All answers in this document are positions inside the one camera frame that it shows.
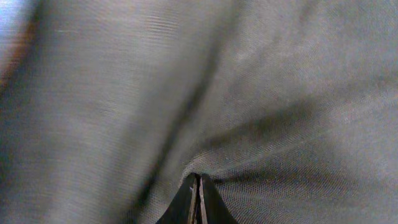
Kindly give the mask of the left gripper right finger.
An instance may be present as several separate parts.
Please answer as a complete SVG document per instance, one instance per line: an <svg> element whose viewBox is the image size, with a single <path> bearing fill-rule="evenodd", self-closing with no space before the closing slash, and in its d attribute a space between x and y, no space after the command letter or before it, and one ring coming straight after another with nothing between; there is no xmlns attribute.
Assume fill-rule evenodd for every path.
<svg viewBox="0 0 398 224"><path fill-rule="evenodd" d="M207 174L203 174L200 178L199 198L202 224L238 224Z"/></svg>

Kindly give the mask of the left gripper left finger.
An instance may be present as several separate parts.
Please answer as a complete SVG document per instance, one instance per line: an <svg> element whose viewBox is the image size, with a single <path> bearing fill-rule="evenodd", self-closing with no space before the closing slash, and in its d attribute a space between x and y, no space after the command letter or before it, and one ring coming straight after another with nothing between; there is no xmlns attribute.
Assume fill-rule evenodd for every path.
<svg viewBox="0 0 398 224"><path fill-rule="evenodd" d="M197 222L198 175L189 174L156 224L195 224Z"/></svg>

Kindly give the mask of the black t-shirt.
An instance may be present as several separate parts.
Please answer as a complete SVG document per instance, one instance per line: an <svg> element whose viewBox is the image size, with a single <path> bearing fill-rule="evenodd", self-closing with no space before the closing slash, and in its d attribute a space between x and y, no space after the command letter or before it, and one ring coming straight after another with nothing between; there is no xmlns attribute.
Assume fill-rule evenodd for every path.
<svg viewBox="0 0 398 224"><path fill-rule="evenodd" d="M396 1L44 1L1 95L2 223L397 222Z"/></svg>

